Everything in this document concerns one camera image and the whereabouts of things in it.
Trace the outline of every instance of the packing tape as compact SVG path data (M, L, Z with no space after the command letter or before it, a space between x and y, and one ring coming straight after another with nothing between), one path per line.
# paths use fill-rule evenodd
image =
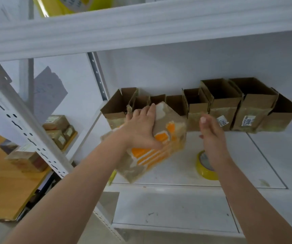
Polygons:
M210 165L205 150L199 152L197 155L196 169L197 172L205 179L218 180L218 175Z

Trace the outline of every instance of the cardboard box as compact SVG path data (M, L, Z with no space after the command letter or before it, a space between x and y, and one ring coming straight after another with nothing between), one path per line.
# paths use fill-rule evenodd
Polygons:
M64 115L51 115L43 124L43 128L46 131L49 130L61 130L66 131L69 127L69 122Z
M48 164L38 155L31 144L16 148L5 159L22 172L42 172Z
M209 113L224 131L229 131L242 94L225 79L202 80L200 88L210 102Z
M67 140L60 130L50 130L46 131L46 133L54 141L57 147L59 147L60 150L65 147Z
M153 135L164 144L164 148L161 150L128 149L117 165L117 172L129 183L133 183L156 164L167 159L174 152L182 150L186 142L186 131L184 117L179 116L164 102L157 104ZM101 139L105 139L111 132L113 131L102 136Z
M17 144L14 142L6 139L3 143L0 144L0 148L7 154L9 155L12 153L16 148L18 147Z
M117 90L107 104L101 109L102 114L111 129L121 126L125 121L127 112L132 112L135 98L138 94L136 87Z
M256 78L235 78L230 81L243 93L232 130L255 133L264 117L274 108L278 93Z
M166 102L165 94L150 97L150 104L159 104L160 102Z
M167 96L166 103L180 116L187 118L187 103L185 102L182 95Z
M203 113L208 113L209 101L201 88L182 91L188 113L187 131L200 131L199 120Z
M138 96L135 98L133 110L142 109L150 103L150 96Z
M292 101L279 94L274 109L261 121L257 132L282 132L292 121Z
M66 141L69 141L69 139L71 138L71 136L75 133L75 129L72 125L69 125L69 127L66 129L66 131L64 131L63 135L66 139Z

